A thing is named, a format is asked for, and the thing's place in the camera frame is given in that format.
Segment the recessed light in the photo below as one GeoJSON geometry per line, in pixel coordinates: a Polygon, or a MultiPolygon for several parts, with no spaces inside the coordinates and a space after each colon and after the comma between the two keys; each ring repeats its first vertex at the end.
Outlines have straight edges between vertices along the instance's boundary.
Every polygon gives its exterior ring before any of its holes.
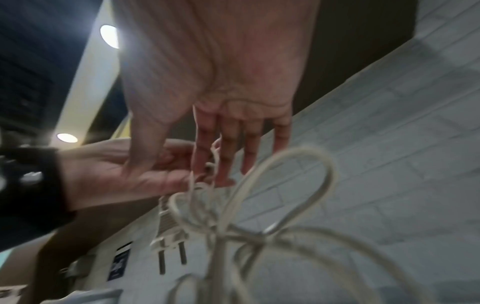
{"type": "Polygon", "coordinates": [[[117,36],[117,28],[108,24],[100,27],[100,35],[103,40],[114,49],[119,48],[119,39],[117,36]]]}
{"type": "Polygon", "coordinates": [[[70,144],[76,143],[77,141],[79,141],[79,139],[77,137],[73,136],[72,134],[68,134],[68,133],[58,133],[56,136],[61,141],[65,141],[66,143],[70,143],[70,144]]]}

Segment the white cord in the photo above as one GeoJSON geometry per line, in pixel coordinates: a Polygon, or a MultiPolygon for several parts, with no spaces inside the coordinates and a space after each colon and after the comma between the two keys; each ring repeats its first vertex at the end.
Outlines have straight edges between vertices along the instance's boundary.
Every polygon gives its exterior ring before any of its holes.
{"type": "MultiPolygon", "coordinates": [[[[214,175],[216,175],[219,155],[218,151],[214,148],[212,148],[212,153],[215,160],[213,171],[214,175]]],[[[223,206],[221,212],[216,212],[215,208],[218,209],[222,204],[221,198],[214,192],[215,185],[194,183],[194,177],[191,175],[189,191],[187,193],[183,192],[172,195],[168,201],[168,205],[172,216],[183,229],[205,235],[207,248],[210,252],[210,262],[205,278],[194,275],[182,277],[178,285],[170,292],[168,304],[175,303],[176,294],[180,286],[187,282],[195,284],[197,304],[256,303],[248,292],[248,279],[251,276],[252,270],[255,270],[263,256],[272,251],[300,256],[318,264],[327,270],[332,278],[339,285],[347,289],[360,303],[382,303],[377,292],[368,287],[356,272],[348,270],[341,263],[326,255],[319,254],[311,248],[288,241],[285,238],[287,235],[323,238],[356,250],[382,266],[406,291],[414,295],[420,303],[434,303],[428,292],[405,274],[394,262],[374,250],[371,246],[329,229],[289,227],[302,215],[308,214],[311,208],[322,203],[326,197],[332,193],[336,180],[337,171],[335,170],[332,159],[321,149],[308,146],[291,148],[271,156],[258,167],[252,169],[235,187],[233,192],[229,193],[226,204],[223,206]],[[314,157],[326,168],[325,178],[318,190],[304,203],[299,204],[290,211],[284,218],[260,233],[246,231],[233,225],[232,220],[235,214],[240,209],[242,202],[247,198],[250,190],[257,183],[260,176],[279,162],[287,158],[299,156],[314,157]],[[203,203],[198,198],[198,193],[194,191],[195,189],[206,191],[206,203],[203,203]],[[193,221],[181,214],[177,206],[177,201],[181,198],[187,201],[193,221]],[[242,244],[242,246],[236,251],[233,257],[233,266],[231,269],[232,290],[227,292],[224,285],[224,273],[227,244],[229,242],[239,243],[242,244]]]]}

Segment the dark blue sign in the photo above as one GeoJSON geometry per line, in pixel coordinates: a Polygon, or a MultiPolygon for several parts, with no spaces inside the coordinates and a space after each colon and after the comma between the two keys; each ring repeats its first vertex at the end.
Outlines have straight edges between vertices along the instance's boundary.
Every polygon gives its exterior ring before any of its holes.
{"type": "Polygon", "coordinates": [[[116,250],[116,255],[113,258],[113,263],[111,264],[110,274],[108,275],[109,281],[124,275],[127,267],[127,261],[129,260],[131,244],[132,242],[125,244],[116,250]]]}

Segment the white brick wall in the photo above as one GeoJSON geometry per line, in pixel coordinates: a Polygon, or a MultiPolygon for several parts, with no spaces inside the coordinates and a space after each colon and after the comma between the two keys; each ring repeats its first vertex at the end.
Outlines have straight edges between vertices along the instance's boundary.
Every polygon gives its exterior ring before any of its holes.
{"type": "MultiPolygon", "coordinates": [[[[378,244],[441,301],[478,302],[479,128],[480,0],[420,0],[415,39],[294,117],[292,145],[311,143],[330,150],[341,176],[335,195],[299,224],[378,244]]],[[[260,158],[271,148],[270,132],[263,137],[260,158]]],[[[235,178],[241,178],[240,163],[241,152],[235,178]]],[[[265,229],[304,201],[323,172],[308,158],[277,166],[257,183],[236,222],[265,229]]],[[[159,275],[157,257],[149,249],[155,213],[94,250],[97,258],[86,288],[121,287],[122,304],[153,304],[162,302],[181,275],[205,271],[207,252],[198,239],[186,244],[188,265],[180,264],[177,251],[169,251],[167,274],[159,275]],[[125,277],[106,282],[116,248],[129,241],[125,277]]],[[[358,269],[375,288],[394,285],[356,253],[324,242],[296,241],[358,269]]],[[[301,259],[267,259],[252,288],[262,303],[352,301],[324,272],[301,259]]],[[[386,296],[398,294],[388,291],[386,296]]]]}

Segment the dark jacket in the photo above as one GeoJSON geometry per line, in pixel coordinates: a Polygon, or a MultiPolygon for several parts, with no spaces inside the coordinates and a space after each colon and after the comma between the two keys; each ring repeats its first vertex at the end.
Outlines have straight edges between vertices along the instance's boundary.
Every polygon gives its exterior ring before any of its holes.
{"type": "Polygon", "coordinates": [[[0,251],[69,223],[57,154],[51,148],[0,148],[0,251]]]}

